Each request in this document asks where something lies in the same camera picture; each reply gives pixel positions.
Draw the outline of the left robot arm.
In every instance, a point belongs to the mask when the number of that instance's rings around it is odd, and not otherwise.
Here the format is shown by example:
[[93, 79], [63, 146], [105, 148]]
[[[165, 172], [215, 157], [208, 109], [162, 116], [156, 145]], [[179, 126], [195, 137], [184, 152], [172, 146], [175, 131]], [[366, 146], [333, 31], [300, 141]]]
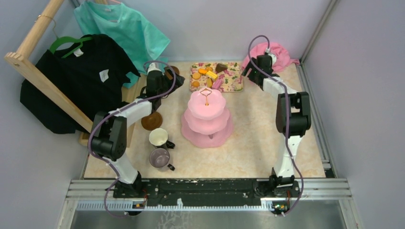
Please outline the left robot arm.
[[144, 64], [147, 71], [146, 85], [131, 103], [110, 112], [98, 112], [94, 117], [88, 140], [89, 153], [110, 166], [117, 176], [117, 184], [136, 198], [142, 194], [141, 174], [132, 166], [125, 151], [128, 127], [157, 111], [163, 97], [183, 86], [185, 78], [172, 66], [164, 71], [157, 67], [159, 61]]

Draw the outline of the pink cloth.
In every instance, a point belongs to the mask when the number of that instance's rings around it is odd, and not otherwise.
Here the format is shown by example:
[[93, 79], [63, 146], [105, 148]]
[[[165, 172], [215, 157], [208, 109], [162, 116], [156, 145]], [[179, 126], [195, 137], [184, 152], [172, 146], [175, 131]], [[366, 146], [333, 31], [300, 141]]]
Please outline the pink cloth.
[[[250, 50], [250, 57], [254, 58], [254, 61], [256, 61], [257, 56], [264, 55], [265, 51], [267, 51], [267, 42], [260, 43]], [[274, 57], [276, 58], [272, 63], [272, 70], [274, 73], [284, 71], [284, 69], [293, 63], [300, 64], [299, 59], [291, 58], [289, 52], [277, 42], [270, 42], [269, 54], [272, 56], [272, 59]]]

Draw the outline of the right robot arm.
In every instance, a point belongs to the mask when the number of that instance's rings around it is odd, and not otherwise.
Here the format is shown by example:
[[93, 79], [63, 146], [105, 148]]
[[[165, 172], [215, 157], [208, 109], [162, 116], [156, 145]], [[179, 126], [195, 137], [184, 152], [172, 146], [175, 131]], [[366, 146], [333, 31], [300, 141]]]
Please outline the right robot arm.
[[303, 136], [311, 127], [309, 94], [290, 88], [279, 75], [273, 73], [272, 57], [268, 54], [250, 57], [242, 75], [277, 100], [275, 123], [280, 133], [278, 158], [268, 184], [258, 185], [257, 191], [271, 193], [275, 197], [298, 192], [295, 158]]

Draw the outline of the pink three-tier cake stand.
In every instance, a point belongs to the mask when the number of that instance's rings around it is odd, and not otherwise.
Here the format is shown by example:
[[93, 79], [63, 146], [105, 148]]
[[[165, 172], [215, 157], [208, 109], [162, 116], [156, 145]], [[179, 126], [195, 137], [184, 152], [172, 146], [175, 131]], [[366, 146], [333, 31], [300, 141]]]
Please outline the pink three-tier cake stand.
[[191, 94], [181, 117], [181, 133], [199, 148], [222, 146], [234, 124], [226, 99], [219, 90], [202, 88]]

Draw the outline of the pink macaron roll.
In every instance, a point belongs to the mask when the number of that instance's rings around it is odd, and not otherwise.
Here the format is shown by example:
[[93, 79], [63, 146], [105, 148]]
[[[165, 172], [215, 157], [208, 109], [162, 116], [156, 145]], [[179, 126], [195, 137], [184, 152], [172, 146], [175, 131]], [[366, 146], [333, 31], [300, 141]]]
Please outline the pink macaron roll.
[[222, 79], [217, 79], [217, 80], [212, 84], [212, 87], [211, 87], [211, 88], [222, 92], [222, 91], [223, 91], [222, 84], [223, 84], [223, 80], [222, 80]]

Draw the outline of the floral serving tray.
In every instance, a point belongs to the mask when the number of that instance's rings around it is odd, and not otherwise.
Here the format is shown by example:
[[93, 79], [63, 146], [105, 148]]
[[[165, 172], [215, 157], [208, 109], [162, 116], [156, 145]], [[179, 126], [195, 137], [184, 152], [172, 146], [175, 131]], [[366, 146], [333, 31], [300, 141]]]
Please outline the floral serving tray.
[[[189, 89], [191, 92], [198, 91], [205, 87], [212, 87], [215, 82], [206, 74], [201, 74], [200, 79], [195, 80], [192, 78], [192, 74], [198, 72], [198, 69], [203, 68], [207, 71], [212, 71], [218, 75], [217, 79], [222, 79], [223, 84], [222, 93], [235, 93], [240, 92], [244, 88], [243, 77], [241, 76], [240, 64], [238, 62], [219, 62], [227, 65], [228, 69], [224, 72], [217, 73], [215, 67], [218, 62], [196, 62], [190, 67], [190, 79], [189, 79]], [[200, 86], [198, 88], [192, 87], [193, 81], [199, 81]]]

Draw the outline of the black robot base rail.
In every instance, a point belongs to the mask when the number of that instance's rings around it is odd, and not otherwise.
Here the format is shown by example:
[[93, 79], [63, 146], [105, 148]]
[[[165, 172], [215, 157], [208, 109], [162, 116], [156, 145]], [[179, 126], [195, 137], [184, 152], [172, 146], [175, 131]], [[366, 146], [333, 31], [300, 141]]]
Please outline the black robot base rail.
[[276, 187], [268, 178], [143, 179], [134, 185], [117, 182], [114, 198], [140, 198], [148, 207], [250, 207], [262, 198], [296, 198], [298, 182]]

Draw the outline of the chocolate cake slice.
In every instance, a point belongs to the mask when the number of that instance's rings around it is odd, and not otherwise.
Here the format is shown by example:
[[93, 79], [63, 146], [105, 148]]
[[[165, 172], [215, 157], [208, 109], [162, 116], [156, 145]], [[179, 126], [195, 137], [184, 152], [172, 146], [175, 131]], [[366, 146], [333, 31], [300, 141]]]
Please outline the chocolate cake slice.
[[227, 65], [225, 65], [225, 64], [223, 64], [223, 63], [218, 63], [218, 64], [216, 65], [216, 67], [215, 67], [215, 71], [216, 71], [217, 73], [224, 72], [224, 71], [227, 70], [227, 69], [228, 69]]

